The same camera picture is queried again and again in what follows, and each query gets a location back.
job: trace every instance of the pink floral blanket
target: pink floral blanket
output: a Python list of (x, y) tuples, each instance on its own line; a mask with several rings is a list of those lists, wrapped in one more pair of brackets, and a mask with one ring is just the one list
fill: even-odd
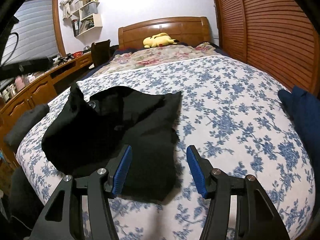
[(116, 55), (110, 64), (99, 69), (91, 77), (212, 55), (221, 54), (215, 52), (215, 48), (208, 42), (204, 42), (196, 48), (183, 45), (171, 45), (166, 47), (144, 49), (134, 53)]

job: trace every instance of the blue and white floral bedspread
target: blue and white floral bedspread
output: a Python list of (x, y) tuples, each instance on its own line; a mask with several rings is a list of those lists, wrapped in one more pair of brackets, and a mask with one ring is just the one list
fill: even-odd
[[(190, 144), (226, 173), (254, 174), (292, 239), (305, 229), (315, 199), (313, 170), (279, 104), (277, 92), (284, 87), (268, 74), (228, 57), (209, 56), (89, 78), (78, 85), (85, 100), (117, 85), (150, 94), (183, 93), (177, 128), (180, 141), (174, 154), (177, 188), (159, 204), (120, 197), (110, 200), (120, 239), (199, 239), (209, 202), (197, 193), (186, 162)], [(28, 133), (17, 153), (43, 203), (63, 174), (47, 161), (41, 139), (68, 94), (66, 90), (49, 103), (50, 112)], [(227, 239), (234, 234), (235, 202), (232, 198)]]

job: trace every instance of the stuffed animal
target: stuffed animal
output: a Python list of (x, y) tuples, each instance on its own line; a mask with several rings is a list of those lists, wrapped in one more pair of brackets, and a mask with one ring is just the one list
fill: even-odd
[(147, 37), (143, 40), (143, 45), (146, 49), (167, 46), (169, 44), (177, 44), (177, 40), (173, 40), (166, 33), (159, 33), (152, 37)]

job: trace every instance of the window blind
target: window blind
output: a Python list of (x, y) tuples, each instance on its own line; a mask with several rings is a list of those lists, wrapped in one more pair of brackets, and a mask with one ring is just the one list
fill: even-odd
[[(14, 15), (19, 22), (12, 33), (19, 34), (15, 52), (7, 63), (37, 57), (52, 57), (59, 53), (53, 27), (52, 0), (26, 0)], [(17, 37), (10, 35), (2, 63), (12, 53)]]

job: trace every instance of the window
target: window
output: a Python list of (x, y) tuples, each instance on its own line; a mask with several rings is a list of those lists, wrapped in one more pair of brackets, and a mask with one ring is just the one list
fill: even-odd
[[(58, 0), (26, 0), (15, 17), (19, 22), (11, 32), (19, 34), (19, 41), (8, 63), (35, 57), (53, 57), (58, 53), (65, 55), (58, 18)], [(9, 36), (2, 63), (12, 53), (16, 41), (15, 35)]]

